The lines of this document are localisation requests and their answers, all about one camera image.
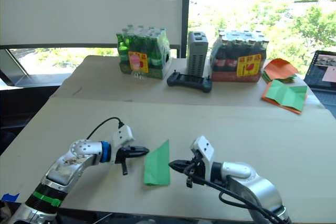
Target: black cable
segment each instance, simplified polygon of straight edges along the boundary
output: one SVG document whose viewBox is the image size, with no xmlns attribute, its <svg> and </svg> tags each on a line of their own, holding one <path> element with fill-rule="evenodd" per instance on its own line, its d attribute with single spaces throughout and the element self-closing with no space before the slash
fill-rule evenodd
<svg viewBox="0 0 336 224">
<path fill-rule="evenodd" d="M 222 201 L 223 203 L 226 203 L 228 205 L 232 205 L 232 206 L 236 206 L 236 207 L 240 207 L 240 208 L 245 208 L 245 209 L 251 209 L 251 210 L 256 210 L 258 211 L 259 213 L 261 213 L 266 219 L 268 219 L 271 223 L 273 224 L 285 224 L 284 221 L 282 221 L 276 214 L 274 214 L 273 212 L 269 211 L 268 209 L 266 208 L 262 208 L 262 207 L 259 207 L 255 204 L 253 204 L 251 201 L 241 197 L 240 195 L 222 187 L 222 186 L 219 186 L 215 183 L 212 183 L 212 182 L 208 182 L 198 176 L 195 176 L 193 174 L 190 174 L 189 173 L 189 170 L 191 170 L 194 166 L 196 166 L 195 163 L 191 163 L 190 165 L 188 165 L 184 170 L 183 170 L 183 173 L 188 176 L 188 177 L 191 177 L 193 179 L 197 179 L 199 181 L 201 181 L 202 183 L 204 183 L 205 185 L 209 186 L 209 187 L 212 187 L 214 189 L 217 189 L 220 191 L 220 194 L 219 194 L 219 199 L 220 201 Z M 239 204 L 239 203 L 235 203 L 235 202 L 232 202 L 232 201 L 228 201 L 228 200 L 225 200 L 222 198 L 222 195 L 223 194 L 227 194 L 245 204 Z"/>
<path fill-rule="evenodd" d="M 90 133 L 90 135 L 86 138 L 86 139 L 89 139 L 93 134 L 94 134 L 94 132 L 96 132 L 96 130 L 100 127 L 100 126 L 102 126 L 103 124 L 105 124 L 107 121 L 110 121 L 110 120 L 112 120 L 112 119 L 116 119 L 116 120 L 118 120 L 118 122 L 119 122 L 119 124 L 118 124 L 118 128 L 120 129 L 121 127 L 123 127 L 124 126 L 124 123 L 123 122 L 121 122 L 121 120 L 118 118 L 118 117 L 112 117 L 112 118 L 107 118 L 105 121 L 103 121 L 102 123 L 100 123 L 91 133 Z"/>
</svg>

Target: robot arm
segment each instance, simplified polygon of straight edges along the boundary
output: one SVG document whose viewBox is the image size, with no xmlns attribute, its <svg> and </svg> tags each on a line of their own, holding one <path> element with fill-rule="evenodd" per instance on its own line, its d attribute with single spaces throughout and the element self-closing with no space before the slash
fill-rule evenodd
<svg viewBox="0 0 336 224">
<path fill-rule="evenodd" d="M 143 156 L 149 150 L 139 146 L 123 147 L 133 141 L 131 130 L 127 125 L 119 128 L 118 132 L 126 137 L 122 140 L 120 140 L 121 137 L 114 140 L 113 149 L 118 150 L 118 156 L 123 157 L 122 160 L 116 159 L 115 163 L 122 164 L 123 174 L 126 175 L 127 171 L 124 172 L 126 169 L 125 159 Z M 56 217 L 57 208 L 71 191 L 84 170 L 89 166 L 109 162 L 111 155 L 111 144 L 105 141 L 93 142 L 82 139 L 72 143 L 70 150 L 52 164 L 35 191 L 25 203 L 20 205 L 8 224 L 52 223 Z"/>
<path fill-rule="evenodd" d="M 194 141 L 191 150 L 194 153 L 191 161 L 177 160 L 169 164 L 172 169 L 188 176 L 188 187 L 192 187 L 192 183 L 207 184 L 215 189 L 222 188 L 242 197 L 252 203 L 246 208 L 249 209 L 255 223 L 291 224 L 278 190 L 270 181 L 260 177 L 251 166 L 244 163 L 214 162 L 214 149 L 203 136 Z M 262 209 L 264 213 L 273 215 L 274 222 L 266 219 L 253 208 L 253 205 Z"/>
</svg>

